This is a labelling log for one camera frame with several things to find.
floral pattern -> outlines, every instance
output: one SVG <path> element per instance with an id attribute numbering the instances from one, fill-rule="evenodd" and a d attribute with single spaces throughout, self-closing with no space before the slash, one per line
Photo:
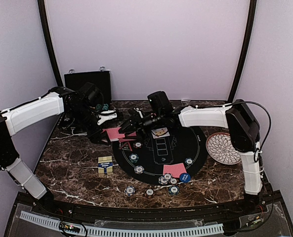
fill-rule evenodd
<path id="1" fill-rule="evenodd" d="M 232 146 L 230 134 L 225 132 L 212 134 L 207 139 L 207 151 L 222 164 L 237 164 L 241 161 L 239 153 Z"/>

white backdrop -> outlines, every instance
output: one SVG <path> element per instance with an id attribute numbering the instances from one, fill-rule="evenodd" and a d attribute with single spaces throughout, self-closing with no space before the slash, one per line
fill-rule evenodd
<path id="1" fill-rule="evenodd" d="M 114 100 L 226 100 L 248 0 L 48 0 L 61 76 L 111 70 Z"/>

poker mat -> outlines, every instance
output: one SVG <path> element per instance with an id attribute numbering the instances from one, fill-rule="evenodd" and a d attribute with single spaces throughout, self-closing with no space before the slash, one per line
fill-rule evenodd
<path id="1" fill-rule="evenodd" d="M 169 136 L 154 139 L 150 133 L 141 141 L 140 148 L 134 147 L 136 141 L 128 141 L 130 150 L 120 149 L 125 142 L 113 142 L 114 157 L 121 167 L 131 177 L 152 185 L 160 185 L 159 178 L 163 175 L 164 165 L 183 163 L 187 173 L 192 177 L 197 174 L 206 162 L 208 152 L 206 149 L 206 136 L 200 127 L 179 127 L 169 129 Z M 138 160 L 132 163 L 131 154 L 136 154 Z M 185 163 L 191 158 L 193 163 Z M 143 166 L 144 172 L 137 174 L 136 166 Z"/>

black metal pole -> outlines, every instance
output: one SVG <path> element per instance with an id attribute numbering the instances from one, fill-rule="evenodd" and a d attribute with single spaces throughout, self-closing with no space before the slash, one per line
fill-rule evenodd
<path id="1" fill-rule="evenodd" d="M 241 55 L 240 55 L 239 63 L 237 65 L 232 88 L 230 91 L 230 95 L 229 95 L 229 98 L 227 99 L 228 103 L 233 102 L 237 88 L 240 83 L 241 76 L 242 76 L 242 71 L 243 71 L 243 67 L 245 64 L 245 59 L 246 59 L 246 55 L 247 55 L 247 51 L 248 51 L 250 39 L 251 39 L 251 31 L 253 28 L 254 17 L 255 17 L 255 12 L 256 12 L 256 3 L 257 3 L 257 0 L 250 1 L 250 9 L 249 9 L 249 15 L 248 15 L 246 29 L 245 29 L 245 35 L 244 35 Z"/>
<path id="2" fill-rule="evenodd" d="M 52 69 L 54 72 L 55 80 L 56 80 L 56 83 L 58 86 L 63 86 L 63 81 L 62 81 L 61 75 L 58 70 L 58 65 L 57 65 L 57 61 L 56 61 L 56 57 L 55 57 L 55 53 L 54 53 L 52 39 L 51 39 L 51 35 L 49 32 L 44 0 L 38 0 L 38 5 L 39 5 L 39 13 L 40 13 L 40 19 L 41 19 L 44 39 L 45 39 L 45 43 L 46 43 L 46 47 L 47 47 L 49 60 L 51 62 Z"/>

table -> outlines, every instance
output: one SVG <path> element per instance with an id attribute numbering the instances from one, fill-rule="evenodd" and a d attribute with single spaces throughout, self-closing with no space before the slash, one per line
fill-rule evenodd
<path id="1" fill-rule="evenodd" d="M 219 105 L 223 101 L 172 101 L 173 106 Z M 124 113 L 138 107 L 150 111 L 148 101 L 114 101 L 111 109 Z M 223 203 L 243 199 L 244 175 L 242 165 L 223 165 L 208 156 L 203 168 L 190 183 L 180 185 L 180 193 L 170 196 L 165 186 L 150 186 L 128 176 L 113 159 L 112 175 L 99 176 L 98 157 L 112 156 L 112 147 L 92 144 L 82 134 L 69 128 L 59 128 L 59 123 L 49 138 L 36 167 L 35 174 L 53 192 L 55 199 L 77 204 L 121 208 L 175 208 Z M 121 122 L 110 122 L 119 126 Z M 202 127 L 206 137 L 225 129 Z M 134 186 L 136 194 L 125 196 L 127 186 Z M 147 188 L 155 190 L 152 199 L 144 197 Z"/>

